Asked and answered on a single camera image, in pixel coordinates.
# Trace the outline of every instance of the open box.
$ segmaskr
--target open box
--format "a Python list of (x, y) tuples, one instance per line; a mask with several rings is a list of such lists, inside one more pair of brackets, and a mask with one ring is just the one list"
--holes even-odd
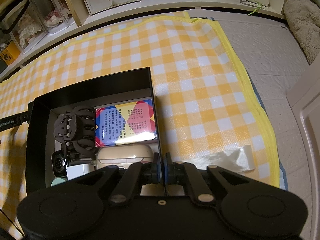
[(27, 137), (27, 194), (49, 187), (55, 178), (51, 159), (56, 150), (53, 130), (60, 114), (81, 105), (97, 107), (141, 98), (152, 100), (157, 140), (150, 147), (161, 154), (150, 68), (89, 79), (35, 98)]

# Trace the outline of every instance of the screw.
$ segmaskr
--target screw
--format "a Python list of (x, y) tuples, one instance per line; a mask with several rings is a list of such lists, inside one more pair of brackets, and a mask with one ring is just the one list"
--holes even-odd
[(127, 200), (127, 198), (124, 195), (118, 194), (118, 195), (113, 195), (110, 200), (114, 203), (123, 203)]
[(159, 200), (158, 201), (158, 204), (160, 205), (160, 206), (164, 206), (164, 205), (166, 205), (166, 201), (165, 200)]
[(214, 197), (210, 194), (201, 194), (198, 196), (198, 200), (201, 202), (211, 202), (214, 200)]

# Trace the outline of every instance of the wooden shelf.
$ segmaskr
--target wooden shelf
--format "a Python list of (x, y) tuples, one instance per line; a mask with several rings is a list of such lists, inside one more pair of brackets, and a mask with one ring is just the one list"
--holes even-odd
[[(247, 11), (254, 10), (254, 7), (240, 3), (240, 0), (141, 0), (140, 2), (121, 5), (119, 7), (89, 16), (87, 20), (85, 20), (84, 24), (79, 27), (77, 27), (76, 24), (73, 24), (56, 35), (46, 36), (29, 52), (20, 55), (17, 60), (8, 66), (2, 73), (0, 73), (0, 81), (3, 81), (17, 67), (23, 65), (38, 53), (45, 52), (48, 47), (88, 28), (92, 28), (99, 24), (119, 19), (121, 17), (127, 17), (143, 12), (183, 7), (220, 7)], [(260, 9), (258, 12), (281, 19), (284, 18), (284, 15), (276, 12), (272, 7), (265, 7), (265, 9)]]

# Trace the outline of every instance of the figurine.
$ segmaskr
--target figurine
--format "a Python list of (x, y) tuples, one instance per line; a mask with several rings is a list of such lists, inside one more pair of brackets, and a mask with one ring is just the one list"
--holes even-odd
[(25, 12), (18, 22), (19, 43), (24, 49), (28, 44), (32, 43), (42, 31), (41, 25), (37, 23), (29, 14)]
[[(69, 8), (65, 4), (62, 4), (62, 6), (64, 15), (70, 14)], [(45, 26), (49, 28), (59, 25), (60, 22), (63, 22), (63, 17), (59, 14), (57, 8), (55, 8), (54, 11), (51, 11), (44, 20)]]

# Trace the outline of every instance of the yellow checkered mat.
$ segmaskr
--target yellow checkered mat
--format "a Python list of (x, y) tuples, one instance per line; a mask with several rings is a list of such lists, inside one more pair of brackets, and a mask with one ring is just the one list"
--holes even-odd
[[(1, 117), (75, 82), (150, 67), (163, 152), (191, 159), (249, 144), (257, 168), (246, 176), (279, 186), (275, 135), (244, 66), (218, 22), (180, 15), (105, 27), (46, 52), (0, 84)], [(0, 134), (0, 202), (10, 218), (25, 196), (27, 130)]]

